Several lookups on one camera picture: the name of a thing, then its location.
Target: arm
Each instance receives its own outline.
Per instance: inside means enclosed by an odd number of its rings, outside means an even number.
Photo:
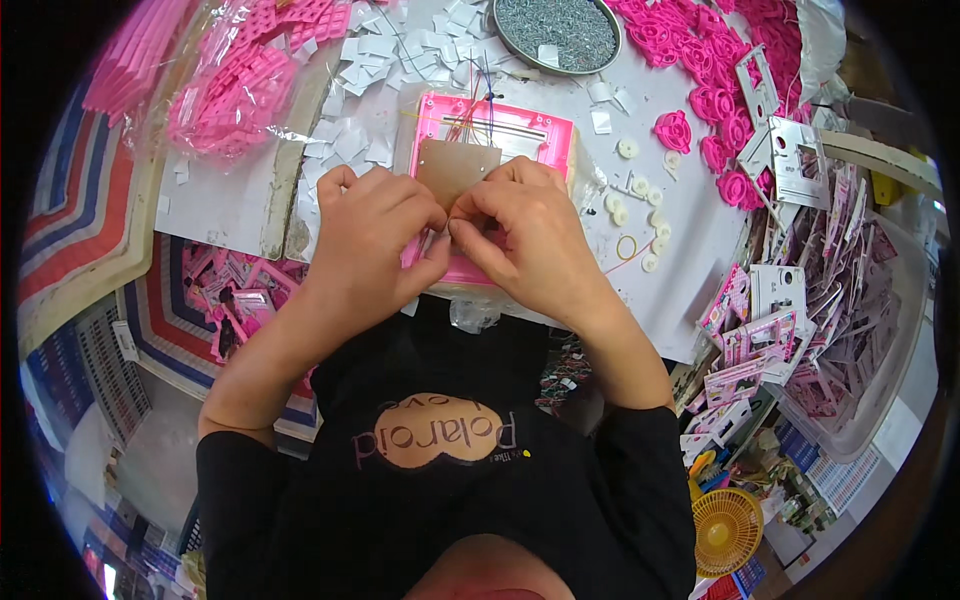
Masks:
[[[317,197],[323,224],[309,274],[217,377],[200,412],[201,438],[235,431],[272,447],[274,422],[297,380],[446,273],[449,238],[400,268],[407,243],[446,222],[420,183],[382,167],[358,179],[344,165],[317,181]]]
[[[470,222],[481,213],[506,230],[506,251]],[[511,160],[457,201],[449,229],[463,253],[514,300],[580,336],[607,402],[673,409],[666,368],[600,272],[557,171],[523,156]]]

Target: right hand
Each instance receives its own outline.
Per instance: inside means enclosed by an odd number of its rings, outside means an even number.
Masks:
[[[506,231],[505,249],[470,222],[485,214]],[[450,211],[460,250],[510,296],[581,333],[591,314],[623,306],[600,272],[558,171],[518,156],[470,188]]]

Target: hand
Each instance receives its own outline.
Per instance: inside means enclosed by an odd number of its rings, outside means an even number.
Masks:
[[[470,219],[486,214],[506,231],[506,250]],[[450,211],[460,250],[510,296],[574,331],[604,304],[623,302],[600,272],[576,208],[555,169],[518,156],[470,188]]]
[[[417,264],[400,268],[410,240],[426,227],[442,231],[446,224],[446,213],[421,183],[383,167],[358,179],[343,165],[317,181],[317,200],[317,249],[295,299],[305,300],[305,312],[327,311],[342,341],[394,314],[446,273],[447,236]]]

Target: white plastic gear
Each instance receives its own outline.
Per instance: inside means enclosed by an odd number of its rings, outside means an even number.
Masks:
[[[658,187],[651,187],[647,192],[647,202],[650,206],[660,206],[663,204],[663,190]]]
[[[623,205],[623,194],[620,192],[608,192],[607,198],[603,201],[604,208],[607,209],[607,212],[614,214],[614,212]]]
[[[647,193],[650,191],[650,181],[644,177],[636,177],[630,185],[630,191],[637,194],[640,198],[646,198]]]
[[[655,210],[650,213],[650,225],[654,228],[658,228],[666,224],[666,217],[663,215],[663,212],[660,210]]]
[[[616,142],[616,151],[627,160],[630,160],[640,154],[640,145],[636,143],[636,140],[632,137],[622,137],[620,141]]]
[[[653,243],[650,245],[650,250],[657,256],[663,256],[663,253],[666,252],[666,246],[668,243],[669,243],[669,238],[666,238],[666,237],[654,238]]]
[[[630,212],[627,210],[626,206],[620,206],[613,212],[613,223],[622,228],[627,224],[627,219],[630,218]]]
[[[663,157],[663,163],[670,167],[672,171],[676,171],[680,167],[681,154],[676,150],[666,151],[666,155]]]
[[[657,258],[656,254],[647,254],[640,259],[640,266],[643,267],[643,270],[647,273],[653,273],[656,271],[658,263],[660,263],[660,260]]]

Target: black t-shirt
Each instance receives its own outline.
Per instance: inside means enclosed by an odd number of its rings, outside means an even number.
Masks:
[[[304,463],[238,433],[201,440],[211,598],[400,598],[474,534],[524,546],[580,599],[691,592],[669,409],[616,409],[590,439],[509,377],[385,371],[354,377]]]

